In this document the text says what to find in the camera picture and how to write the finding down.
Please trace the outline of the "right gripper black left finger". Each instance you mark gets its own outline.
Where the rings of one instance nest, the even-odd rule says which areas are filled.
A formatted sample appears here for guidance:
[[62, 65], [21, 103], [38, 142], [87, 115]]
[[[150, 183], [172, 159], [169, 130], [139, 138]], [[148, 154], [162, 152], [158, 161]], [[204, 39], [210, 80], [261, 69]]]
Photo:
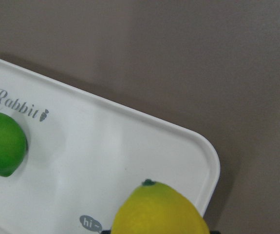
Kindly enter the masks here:
[[111, 234], [111, 230], [103, 230], [101, 234]]

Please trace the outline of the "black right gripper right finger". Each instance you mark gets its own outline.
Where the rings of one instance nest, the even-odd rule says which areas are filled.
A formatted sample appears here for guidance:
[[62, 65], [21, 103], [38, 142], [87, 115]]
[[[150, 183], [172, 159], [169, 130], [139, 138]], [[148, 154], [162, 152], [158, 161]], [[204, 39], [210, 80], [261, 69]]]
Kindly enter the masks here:
[[212, 231], [210, 231], [210, 234], [220, 234], [220, 231], [212, 230]]

